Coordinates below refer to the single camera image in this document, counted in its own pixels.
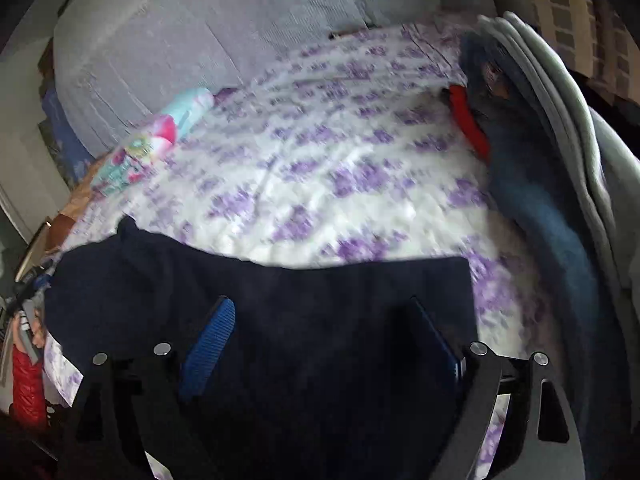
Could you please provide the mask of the dark navy pants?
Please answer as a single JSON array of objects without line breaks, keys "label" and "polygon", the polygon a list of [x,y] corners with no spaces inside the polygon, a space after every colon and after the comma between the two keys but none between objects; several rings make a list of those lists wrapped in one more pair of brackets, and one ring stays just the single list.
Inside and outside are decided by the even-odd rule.
[{"label": "dark navy pants", "polygon": [[202,479],[430,475],[454,426],[454,372],[425,319],[448,340],[475,334],[460,257],[290,270],[123,218],[113,236],[68,252],[44,297],[49,334],[81,374],[70,414],[96,353],[134,359],[165,341],[186,356],[220,297],[235,326],[186,404],[213,466]]}]

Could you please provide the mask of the red puffy jacket sleeve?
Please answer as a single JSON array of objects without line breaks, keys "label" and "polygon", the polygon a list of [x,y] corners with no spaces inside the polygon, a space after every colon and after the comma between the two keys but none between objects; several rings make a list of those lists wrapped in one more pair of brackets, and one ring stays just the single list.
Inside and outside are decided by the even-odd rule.
[{"label": "red puffy jacket sleeve", "polygon": [[41,434],[48,426],[42,363],[33,363],[27,353],[13,347],[12,373],[10,416],[28,431]]}]

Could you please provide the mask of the orange brown pillow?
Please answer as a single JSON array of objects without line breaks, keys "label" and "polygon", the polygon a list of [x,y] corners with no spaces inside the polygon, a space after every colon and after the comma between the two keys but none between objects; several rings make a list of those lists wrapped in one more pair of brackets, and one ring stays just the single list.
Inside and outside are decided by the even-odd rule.
[{"label": "orange brown pillow", "polygon": [[66,238],[70,235],[73,226],[85,213],[93,196],[91,187],[92,179],[102,168],[108,156],[110,156],[110,153],[100,157],[89,167],[85,177],[70,193],[70,199],[66,205],[55,218],[49,222],[50,226],[47,232],[46,244],[44,244],[44,252],[47,255],[54,254],[61,249]]}]

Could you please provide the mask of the blue jeans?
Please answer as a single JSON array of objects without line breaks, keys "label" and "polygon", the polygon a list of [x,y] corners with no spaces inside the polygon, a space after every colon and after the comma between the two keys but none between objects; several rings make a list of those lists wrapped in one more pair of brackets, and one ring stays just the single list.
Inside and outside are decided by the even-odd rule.
[{"label": "blue jeans", "polygon": [[523,71],[500,42],[460,42],[470,109],[489,144],[489,191],[524,233],[561,325],[570,403],[586,476],[600,479],[615,450],[617,320],[553,131]]}]

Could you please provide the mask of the folded teal pink floral blanket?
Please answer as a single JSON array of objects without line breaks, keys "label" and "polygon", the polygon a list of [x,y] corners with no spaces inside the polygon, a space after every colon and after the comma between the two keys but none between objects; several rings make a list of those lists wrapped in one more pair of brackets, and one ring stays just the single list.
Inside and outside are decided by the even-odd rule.
[{"label": "folded teal pink floral blanket", "polygon": [[215,105],[206,88],[184,92],[116,146],[91,181],[94,195],[106,197],[152,176],[168,153]]}]

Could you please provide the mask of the blue floral fabric behind headboard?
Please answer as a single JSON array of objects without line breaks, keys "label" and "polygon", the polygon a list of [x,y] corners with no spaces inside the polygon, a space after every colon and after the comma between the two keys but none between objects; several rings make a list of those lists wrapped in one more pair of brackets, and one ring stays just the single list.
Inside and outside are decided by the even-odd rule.
[{"label": "blue floral fabric behind headboard", "polygon": [[46,119],[38,124],[42,140],[65,184],[73,190],[85,179],[96,159],[70,126],[53,82],[44,87],[41,108],[46,115]]}]

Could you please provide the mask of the grey folded garment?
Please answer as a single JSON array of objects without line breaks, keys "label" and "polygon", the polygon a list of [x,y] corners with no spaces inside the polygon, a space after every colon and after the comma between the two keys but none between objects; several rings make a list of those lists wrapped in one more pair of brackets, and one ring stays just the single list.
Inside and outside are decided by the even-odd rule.
[{"label": "grey folded garment", "polygon": [[562,163],[613,299],[628,360],[630,421],[639,426],[639,159],[588,105],[560,56],[516,14],[478,18],[506,49],[550,120]]}]

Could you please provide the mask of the purple floral white bedspread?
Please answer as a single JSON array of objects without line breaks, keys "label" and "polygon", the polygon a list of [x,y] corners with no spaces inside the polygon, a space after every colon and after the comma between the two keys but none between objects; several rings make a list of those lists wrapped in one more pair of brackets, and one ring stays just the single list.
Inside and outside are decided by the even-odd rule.
[{"label": "purple floral white bedspread", "polygon": [[[453,20],[372,29],[286,54],[204,115],[151,177],[94,196],[71,250],[123,218],[206,254],[290,270],[460,257],[476,332],[525,358],[552,330],[524,240],[440,92],[462,81]],[[53,338],[68,406],[81,374]]]}]

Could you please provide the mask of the red garment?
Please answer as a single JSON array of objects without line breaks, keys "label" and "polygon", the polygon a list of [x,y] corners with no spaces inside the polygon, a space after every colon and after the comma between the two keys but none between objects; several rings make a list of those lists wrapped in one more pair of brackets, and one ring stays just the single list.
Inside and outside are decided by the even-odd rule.
[{"label": "red garment", "polygon": [[448,103],[454,121],[477,156],[489,162],[490,146],[486,134],[478,125],[468,100],[468,92],[461,84],[450,84]]}]

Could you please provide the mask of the checkered beige curtain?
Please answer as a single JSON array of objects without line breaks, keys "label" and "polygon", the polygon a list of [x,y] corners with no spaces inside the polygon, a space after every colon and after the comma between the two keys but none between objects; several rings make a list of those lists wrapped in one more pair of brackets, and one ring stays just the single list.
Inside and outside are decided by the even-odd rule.
[{"label": "checkered beige curtain", "polygon": [[639,47],[608,0],[532,0],[535,25],[597,90],[639,102]]}]

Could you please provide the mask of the wooden gold bed frame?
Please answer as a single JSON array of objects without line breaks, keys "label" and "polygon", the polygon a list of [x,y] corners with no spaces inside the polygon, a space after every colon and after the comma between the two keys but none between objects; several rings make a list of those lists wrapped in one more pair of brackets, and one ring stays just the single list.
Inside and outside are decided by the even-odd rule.
[{"label": "wooden gold bed frame", "polygon": [[51,226],[52,220],[49,217],[45,218],[44,221],[40,224],[40,227],[28,243],[23,257],[21,258],[20,264],[16,269],[14,275],[15,283],[21,281],[31,268],[33,268],[34,266],[38,266],[38,264],[46,254],[47,239]]}]

